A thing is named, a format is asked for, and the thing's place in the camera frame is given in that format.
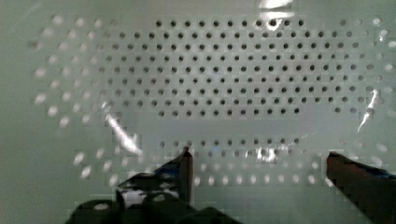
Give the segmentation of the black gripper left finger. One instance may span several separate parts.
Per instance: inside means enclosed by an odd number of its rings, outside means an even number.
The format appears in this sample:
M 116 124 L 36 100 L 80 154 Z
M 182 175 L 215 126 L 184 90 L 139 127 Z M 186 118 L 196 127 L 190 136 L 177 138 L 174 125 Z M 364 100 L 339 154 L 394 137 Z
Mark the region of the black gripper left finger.
M 193 156 L 189 147 L 150 173 L 139 173 L 116 187 L 121 207 L 141 204 L 150 194 L 168 193 L 183 202 L 191 201 Z

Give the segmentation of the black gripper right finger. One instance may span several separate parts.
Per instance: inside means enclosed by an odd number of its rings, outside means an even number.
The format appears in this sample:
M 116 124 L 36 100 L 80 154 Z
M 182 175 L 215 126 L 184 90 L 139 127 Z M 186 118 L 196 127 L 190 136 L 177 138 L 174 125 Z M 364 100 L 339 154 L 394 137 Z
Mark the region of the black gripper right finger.
M 374 224 L 395 224 L 395 175 L 336 152 L 326 163 L 330 181 Z

